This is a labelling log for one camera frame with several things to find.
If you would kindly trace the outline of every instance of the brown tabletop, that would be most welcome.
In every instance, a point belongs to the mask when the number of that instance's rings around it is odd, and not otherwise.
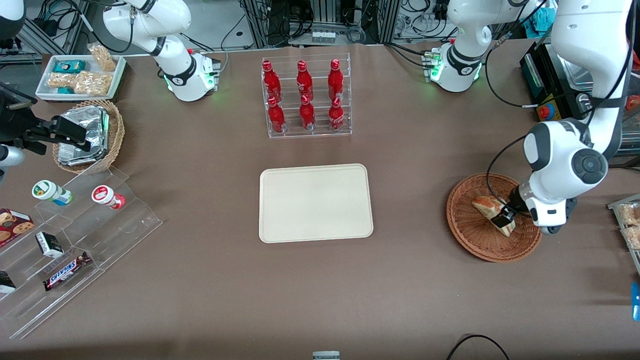
[[[510,41],[489,64],[511,101],[529,102],[518,65],[529,44]],[[270,140],[261,58],[344,51],[353,136]],[[115,166],[166,222],[25,340],[2,341],[2,360],[281,360],[334,349],[344,360],[444,359],[468,333],[493,337],[512,359],[640,356],[629,295],[637,274],[606,208],[640,192],[637,174],[610,171],[560,234],[516,263],[481,261],[449,232],[452,187],[534,124],[532,110],[498,101],[484,74],[450,94],[383,46],[232,53],[220,90],[186,103],[156,77],[152,58],[127,61]],[[34,112],[46,119],[71,106],[41,101]],[[371,237],[260,241],[263,170],[342,163],[369,171]],[[494,171],[525,179],[522,148]],[[0,188],[2,206],[28,209],[37,180],[71,177],[50,154],[27,154]],[[500,357],[472,340],[454,358]]]

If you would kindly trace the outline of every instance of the coca-cola bottle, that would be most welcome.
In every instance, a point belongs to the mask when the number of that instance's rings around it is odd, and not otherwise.
[[[309,101],[314,100],[314,88],[313,83],[311,81],[311,74],[307,70],[307,62],[305,60],[298,61],[298,90],[300,91],[300,96],[308,95]]]
[[[334,100],[336,97],[342,98],[342,79],[340,60],[333,59],[329,72],[329,100]]]
[[[302,127],[307,131],[313,131],[316,128],[316,112],[314,106],[311,105],[309,95],[302,95],[300,98],[300,118],[302,119]]]
[[[342,129],[344,111],[340,105],[340,98],[334,97],[329,109],[329,130],[337,133]]]
[[[276,98],[278,103],[282,102],[282,87],[280,86],[280,78],[273,67],[271,61],[264,60],[262,62],[262,69],[264,70],[264,84],[267,86],[267,94]]]
[[[287,123],[284,121],[284,111],[280,105],[278,105],[278,101],[275,96],[269,96],[267,100],[269,104],[269,120],[271,121],[271,128],[276,133],[284,133],[287,131]]]

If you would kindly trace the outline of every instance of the round wicker basket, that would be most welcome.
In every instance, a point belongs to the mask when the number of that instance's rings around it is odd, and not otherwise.
[[[116,157],[120,152],[120,147],[122,146],[122,139],[124,138],[124,123],[122,122],[122,116],[120,115],[118,108],[108,100],[83,101],[78,105],[75,105],[73,108],[77,109],[91,105],[102,106],[105,110],[107,110],[107,113],[109,113],[109,153],[92,168],[92,170],[99,172],[109,168],[109,166],[111,166],[111,164],[116,160]],[[59,149],[60,145],[53,145],[53,161],[55,161],[57,166],[59,166],[63,170],[73,172],[75,174],[80,174],[88,167],[93,165],[93,163],[74,165],[71,167],[62,165],[58,161]]]
[[[490,174],[495,194],[509,197],[518,183],[504,175]],[[489,196],[486,173],[475,174],[460,181],[447,199],[447,221],[453,236],[473,255],[494,263],[516,261],[529,255],[538,246],[542,233],[530,218],[516,215],[515,230],[504,236],[471,204],[478,196]]]

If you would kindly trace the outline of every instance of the snickers bar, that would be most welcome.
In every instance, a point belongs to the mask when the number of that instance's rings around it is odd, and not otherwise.
[[[10,294],[15,291],[13,281],[5,271],[0,271],[0,293]]]
[[[63,267],[62,269],[60,269],[60,271],[53,274],[53,276],[51,276],[48,280],[43,281],[42,283],[44,284],[44,290],[49,291],[55,288],[56,286],[70,278],[78,270],[80,270],[83,265],[86,265],[90,262],[91,259],[89,258],[89,256],[86,254],[86,252],[83,252],[82,255],[78,256],[67,266]]]

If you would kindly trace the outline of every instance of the yogurt bottle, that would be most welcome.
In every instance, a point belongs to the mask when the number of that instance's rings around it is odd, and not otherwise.
[[[73,194],[56,185],[53,181],[40,180],[33,185],[31,190],[33,197],[39,200],[51,201],[54,204],[64,206],[73,200]]]
[[[100,185],[93,189],[91,198],[98,204],[109,206],[115,210],[120,209],[127,202],[124,196],[114,192],[112,188],[106,185]]]

